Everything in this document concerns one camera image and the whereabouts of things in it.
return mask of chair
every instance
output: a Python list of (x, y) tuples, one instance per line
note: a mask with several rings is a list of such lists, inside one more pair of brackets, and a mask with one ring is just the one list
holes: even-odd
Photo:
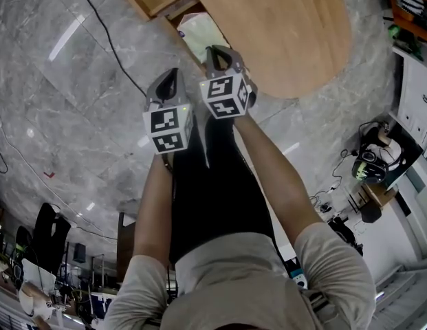
[(117, 282), (122, 283), (128, 270), (129, 262), (133, 254), (133, 238), (135, 223), (123, 226), (124, 213), (118, 215), (117, 231)]
[(393, 11), (393, 22), (427, 42), (427, 30), (413, 22), (415, 16), (400, 8), (397, 4), (397, 0), (391, 0), (391, 4)]

